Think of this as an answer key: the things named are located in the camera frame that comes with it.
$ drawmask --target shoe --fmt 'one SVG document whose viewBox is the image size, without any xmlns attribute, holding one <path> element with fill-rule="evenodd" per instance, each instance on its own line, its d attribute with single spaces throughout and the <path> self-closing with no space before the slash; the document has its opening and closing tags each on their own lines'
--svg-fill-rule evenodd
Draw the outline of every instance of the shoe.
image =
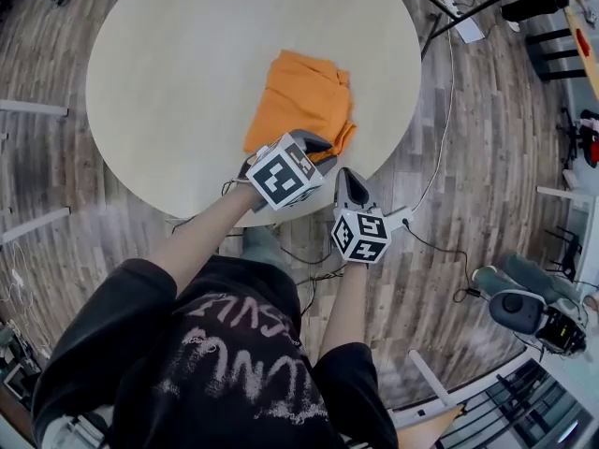
<svg viewBox="0 0 599 449">
<path fill-rule="evenodd" d="M 479 269 L 475 269 L 475 271 L 472 273 L 472 278 L 471 278 L 471 279 L 472 279 L 472 281 L 474 281 L 474 280 L 475 280 L 475 278 L 476 278 L 476 273 L 477 273 L 478 271 L 480 271 L 481 269 L 484 269 L 484 268 L 491 268 L 493 271 L 497 272 L 497 268 L 496 268 L 495 266 L 491 266 L 491 265 L 484 266 L 484 267 L 482 267 L 482 268 L 479 268 Z"/>
<path fill-rule="evenodd" d="M 592 29 L 594 29 L 595 24 L 597 23 L 597 14 L 594 11 L 592 11 L 592 9 L 587 8 L 586 10 L 583 10 L 582 15 L 584 16 L 584 20 L 587 21 L 589 26 Z"/>
<path fill-rule="evenodd" d="M 520 31 L 520 25 L 517 24 L 516 22 L 511 22 L 510 20 L 506 20 L 508 26 L 516 33 L 519 33 Z"/>
</svg>

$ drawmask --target chair leg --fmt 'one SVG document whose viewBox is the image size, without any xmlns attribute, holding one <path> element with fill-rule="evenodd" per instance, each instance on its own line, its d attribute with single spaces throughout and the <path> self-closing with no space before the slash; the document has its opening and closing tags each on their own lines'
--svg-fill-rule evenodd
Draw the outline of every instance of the chair leg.
<svg viewBox="0 0 599 449">
<path fill-rule="evenodd" d="M 575 233 L 573 233 L 572 231 L 568 231 L 567 229 L 561 227 L 561 226 L 555 226 L 556 228 L 558 228 L 560 231 L 562 231 L 563 233 L 565 233 L 566 235 L 570 235 L 571 237 L 576 236 Z"/>
<path fill-rule="evenodd" d="M 546 230 L 545 230 L 545 232 L 546 232 L 548 235 L 551 235 L 553 238 L 561 239 L 562 241 L 565 241 L 566 243 L 569 243 L 569 242 L 570 242 L 570 240 L 569 240 L 569 239 L 566 239 L 566 238 L 564 238 L 562 235 L 558 235 L 557 233 L 553 233 L 552 231 L 549 231 L 548 229 L 546 229 Z"/>
<path fill-rule="evenodd" d="M 451 400 L 449 393 L 443 387 L 441 381 L 439 381 L 437 377 L 434 375 L 434 373 L 431 371 L 431 368 L 429 368 L 427 363 L 424 362 L 424 359 L 422 359 L 418 351 L 416 351 L 415 349 L 411 349 L 410 351 L 408 351 L 408 355 L 410 356 L 412 361 L 414 361 L 414 364 L 416 364 L 416 367 L 420 374 L 422 374 L 422 377 L 426 379 L 431 389 L 437 395 L 437 398 L 439 398 L 446 405 L 446 407 L 454 406 L 455 403 L 453 400 Z"/>
</svg>

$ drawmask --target table leg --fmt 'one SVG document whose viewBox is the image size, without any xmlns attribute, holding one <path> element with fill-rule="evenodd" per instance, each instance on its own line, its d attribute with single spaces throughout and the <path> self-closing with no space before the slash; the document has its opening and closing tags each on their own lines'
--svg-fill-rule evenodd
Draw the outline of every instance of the table leg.
<svg viewBox="0 0 599 449">
<path fill-rule="evenodd" d="M 543 55 L 543 60 L 559 60 L 560 58 L 569 58 L 572 56 L 578 56 L 578 50 L 554 51 L 553 53 L 545 53 Z"/>
<path fill-rule="evenodd" d="M 560 198 L 572 199 L 581 203 L 590 203 L 593 201 L 593 196 L 584 195 L 582 193 L 574 193 L 572 191 L 555 190 L 553 188 L 546 188 L 545 186 L 537 186 L 536 192 L 539 195 L 557 196 Z"/>
<path fill-rule="evenodd" d="M 63 107 L 14 100 L 0 100 L 0 109 L 4 111 L 22 111 L 54 116 L 66 116 L 68 114 L 68 109 Z"/>
<path fill-rule="evenodd" d="M 21 237 L 29 233 L 30 231 L 34 231 L 42 226 L 47 225 L 48 223 L 52 223 L 53 221 L 59 220 L 68 216 L 71 213 L 71 209 L 68 207 L 60 208 L 59 210 L 52 211 L 48 214 L 44 214 L 35 220 L 27 222 L 25 224 L 20 224 L 12 229 L 9 229 L 6 233 L 0 235 L 0 245 L 6 244 L 9 241 L 13 241 L 14 239 Z"/>
<path fill-rule="evenodd" d="M 543 41 L 554 40 L 555 38 L 563 38 L 565 36 L 571 36 L 569 28 L 564 28 L 563 30 L 555 30 L 554 32 L 547 32 L 545 34 L 539 35 L 528 35 L 526 37 L 526 43 L 529 45 L 535 43 L 541 43 Z"/>
<path fill-rule="evenodd" d="M 539 73 L 539 78 L 542 81 L 584 79 L 587 78 L 587 72 L 584 70 L 549 71 L 546 73 Z"/>
</svg>

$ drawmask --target wooden floor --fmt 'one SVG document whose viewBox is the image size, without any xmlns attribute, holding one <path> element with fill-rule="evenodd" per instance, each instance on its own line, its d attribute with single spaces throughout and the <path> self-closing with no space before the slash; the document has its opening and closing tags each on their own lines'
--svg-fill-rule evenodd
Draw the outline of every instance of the wooden floor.
<svg viewBox="0 0 599 449">
<path fill-rule="evenodd" d="M 7 245 L 0 253 L 0 297 L 7 298 L 13 264 L 29 274 L 34 290 L 14 289 L 2 316 L 14 318 L 37 348 L 52 347 L 85 300 L 126 258 L 143 256 L 171 228 L 168 215 L 132 195 L 100 157 L 85 111 L 85 73 L 95 36 L 117 0 L 14 0 L 0 24 L 0 97 L 70 108 L 66 118 L 0 115 L 0 217 L 6 230 L 64 205 L 73 214 Z M 432 5 L 403 0 L 421 39 L 430 28 Z M 497 7 L 477 21 L 487 32 Z M 488 39 L 451 42 L 455 94 L 446 151 L 431 192 L 418 210 L 413 230 L 437 245 L 461 247 L 468 271 L 515 250 L 542 262 L 556 251 L 543 229 L 564 220 L 557 198 L 537 197 L 537 184 L 560 186 L 560 153 L 555 124 L 563 103 L 561 87 L 539 82 L 522 44 L 499 19 Z M 402 143 L 373 177 L 385 211 L 414 206 L 432 172 L 446 123 L 451 88 L 447 35 L 433 41 L 423 64 L 421 98 Z M 323 210 L 278 228 L 284 246 L 316 260 L 328 250 Z M 232 239 L 224 253 L 235 253 Z M 308 268 L 290 259 L 296 281 L 340 265 L 338 256 Z M 521 351 L 509 331 L 494 324 L 482 299 L 452 302 L 466 285 L 464 261 L 436 253 L 405 231 L 396 233 L 384 264 L 371 270 L 368 343 L 389 407 L 431 395 L 405 356 L 418 349 L 447 388 L 480 376 Z M 304 318 L 303 338 L 315 356 L 339 281 L 321 282 Z M 303 304 L 311 286 L 300 290 Z M 38 328 L 41 323 L 48 341 Z"/>
</svg>

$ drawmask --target white pole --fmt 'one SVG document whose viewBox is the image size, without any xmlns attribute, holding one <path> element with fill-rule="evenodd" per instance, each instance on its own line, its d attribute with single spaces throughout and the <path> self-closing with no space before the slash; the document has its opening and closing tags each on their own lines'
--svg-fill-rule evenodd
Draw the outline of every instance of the white pole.
<svg viewBox="0 0 599 449">
<path fill-rule="evenodd" d="M 424 359 L 420 357 L 418 351 L 416 351 L 415 349 L 411 349 L 410 351 L 408 351 L 408 355 L 414 361 L 414 364 L 416 364 L 416 367 L 420 371 L 420 374 L 422 374 L 422 377 L 426 379 L 427 383 L 434 391 L 434 394 L 437 395 L 437 398 L 439 398 L 446 405 L 446 407 L 455 406 L 455 402 L 451 400 L 449 393 L 443 387 L 441 381 L 437 379 L 437 377 L 431 371 L 431 368 L 429 368 L 427 363 L 424 362 Z"/>
<path fill-rule="evenodd" d="M 41 103 L 29 103 L 26 101 L 0 100 L 0 109 L 4 111 L 21 111 L 25 113 L 40 113 L 42 115 L 66 116 L 68 109 L 42 105 Z"/>
<path fill-rule="evenodd" d="M 6 244 L 9 241 L 13 241 L 14 239 L 21 237 L 24 234 L 29 233 L 30 231 L 34 231 L 42 226 L 47 225 L 53 221 L 59 220 L 60 218 L 64 218 L 71 213 L 70 208 L 60 208 L 59 210 L 52 211 L 48 214 L 40 216 L 35 220 L 27 222 L 25 224 L 20 224 L 19 226 L 15 226 L 12 229 L 9 229 L 6 233 L 0 235 L 0 245 Z"/>
</svg>

